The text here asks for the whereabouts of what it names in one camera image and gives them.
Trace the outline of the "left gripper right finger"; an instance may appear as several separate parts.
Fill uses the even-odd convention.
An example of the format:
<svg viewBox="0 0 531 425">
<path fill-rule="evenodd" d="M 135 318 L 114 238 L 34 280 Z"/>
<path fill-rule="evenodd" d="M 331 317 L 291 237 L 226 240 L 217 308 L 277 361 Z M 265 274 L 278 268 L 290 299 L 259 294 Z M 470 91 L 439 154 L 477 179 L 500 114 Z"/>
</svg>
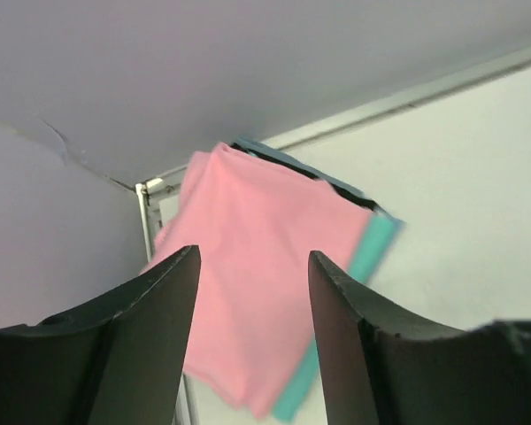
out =
<svg viewBox="0 0 531 425">
<path fill-rule="evenodd" d="M 331 424 L 471 424 L 460 330 L 413 313 L 309 257 L 309 292 Z"/>
</svg>

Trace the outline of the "pink t shirt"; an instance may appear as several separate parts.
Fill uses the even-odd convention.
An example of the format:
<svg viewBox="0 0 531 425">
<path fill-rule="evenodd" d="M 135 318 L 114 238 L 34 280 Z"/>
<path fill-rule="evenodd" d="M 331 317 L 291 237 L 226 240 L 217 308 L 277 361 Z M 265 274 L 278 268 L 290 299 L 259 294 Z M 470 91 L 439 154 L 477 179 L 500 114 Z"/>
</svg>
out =
<svg viewBox="0 0 531 425">
<path fill-rule="evenodd" d="M 225 143 L 194 153 L 152 254 L 159 263 L 184 246 L 200 251 L 185 373 L 265 418 L 312 342 L 310 253 L 347 267 L 373 209 Z"/>
</svg>

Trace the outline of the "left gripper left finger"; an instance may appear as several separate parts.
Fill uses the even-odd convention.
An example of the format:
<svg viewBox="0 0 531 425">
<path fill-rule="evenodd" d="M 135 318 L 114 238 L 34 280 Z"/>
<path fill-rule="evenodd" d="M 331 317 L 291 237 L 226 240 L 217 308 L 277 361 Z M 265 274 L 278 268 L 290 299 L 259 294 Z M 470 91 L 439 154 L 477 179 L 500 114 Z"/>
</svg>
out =
<svg viewBox="0 0 531 425">
<path fill-rule="evenodd" d="M 187 246 L 133 280 L 40 322 L 54 331 L 95 331 L 80 355 L 63 344 L 38 399 L 37 424 L 170 424 L 200 275 Z"/>
</svg>

